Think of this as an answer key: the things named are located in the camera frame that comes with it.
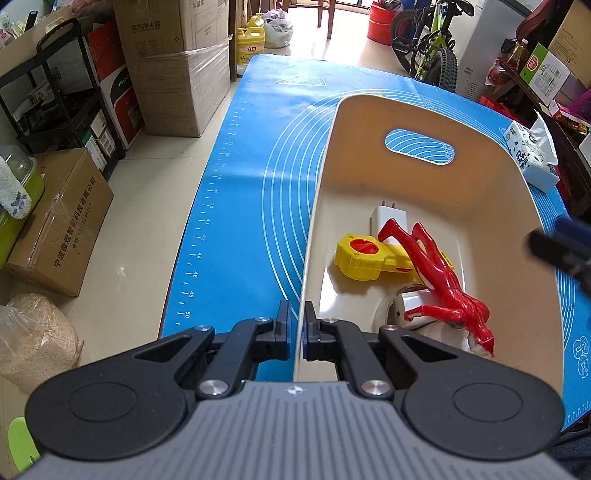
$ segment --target green bicycle frame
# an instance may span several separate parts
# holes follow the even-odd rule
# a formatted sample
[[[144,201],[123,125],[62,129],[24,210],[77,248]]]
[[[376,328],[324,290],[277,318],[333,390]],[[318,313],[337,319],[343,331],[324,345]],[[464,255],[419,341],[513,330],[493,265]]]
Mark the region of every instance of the green bicycle frame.
[[[442,13],[442,4],[441,0],[437,0],[435,4],[435,13],[433,14],[433,21],[431,22],[431,34],[435,32],[439,32],[435,35],[429,42],[429,48],[427,49],[427,54],[424,56],[423,61],[419,65],[417,69],[417,74],[414,76],[415,80],[422,82],[425,79],[425,75],[427,74],[428,65],[431,65],[431,60],[435,56],[435,52],[440,48],[446,47],[446,39],[441,31],[443,27],[443,21],[445,20],[445,15]]]

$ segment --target gray gripper base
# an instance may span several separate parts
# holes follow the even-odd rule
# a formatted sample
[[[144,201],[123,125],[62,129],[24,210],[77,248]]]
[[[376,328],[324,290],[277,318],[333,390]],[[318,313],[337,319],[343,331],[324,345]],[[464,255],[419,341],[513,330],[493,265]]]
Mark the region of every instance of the gray gripper base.
[[[202,402],[162,445],[82,463],[44,456],[23,480],[561,480],[546,454],[498,463],[451,456],[417,437],[392,405],[344,382],[247,382]]]

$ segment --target tile floor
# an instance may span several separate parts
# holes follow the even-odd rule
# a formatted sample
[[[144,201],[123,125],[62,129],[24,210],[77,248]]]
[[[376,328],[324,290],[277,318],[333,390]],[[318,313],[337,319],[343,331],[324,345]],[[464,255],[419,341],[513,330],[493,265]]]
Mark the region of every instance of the tile floor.
[[[369,17],[337,10],[333,38],[327,13],[290,10],[291,45],[269,53],[325,59],[404,74],[392,49],[368,40]],[[49,294],[85,340],[81,361],[92,362],[156,339],[178,246],[191,204],[236,84],[199,139],[142,133],[109,184],[115,194],[90,259],[80,296]],[[35,290],[16,282],[12,294]],[[0,377],[0,428],[23,414],[26,395]],[[0,446],[0,473],[16,473]]]

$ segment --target white appliance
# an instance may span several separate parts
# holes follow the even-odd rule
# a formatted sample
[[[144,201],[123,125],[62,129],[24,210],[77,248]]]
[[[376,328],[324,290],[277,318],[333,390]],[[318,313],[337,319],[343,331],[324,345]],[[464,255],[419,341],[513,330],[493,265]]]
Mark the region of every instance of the white appliance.
[[[477,102],[481,95],[492,90],[484,82],[504,39],[515,38],[517,26],[539,2],[530,0],[526,7],[516,0],[479,0],[474,17],[462,15],[453,19],[450,30],[457,41],[454,52],[458,60],[458,95]],[[462,37],[468,37],[467,42],[462,42]]]

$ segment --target metal screw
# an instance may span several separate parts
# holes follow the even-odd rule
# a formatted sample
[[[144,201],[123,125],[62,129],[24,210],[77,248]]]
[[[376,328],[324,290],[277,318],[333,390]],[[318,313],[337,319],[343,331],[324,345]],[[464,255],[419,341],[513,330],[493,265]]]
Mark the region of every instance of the metal screw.
[[[384,380],[367,380],[361,385],[361,390],[370,395],[384,395],[390,391],[390,385]]]
[[[228,384],[223,380],[206,380],[199,384],[199,390],[206,395],[221,395],[228,390]]]

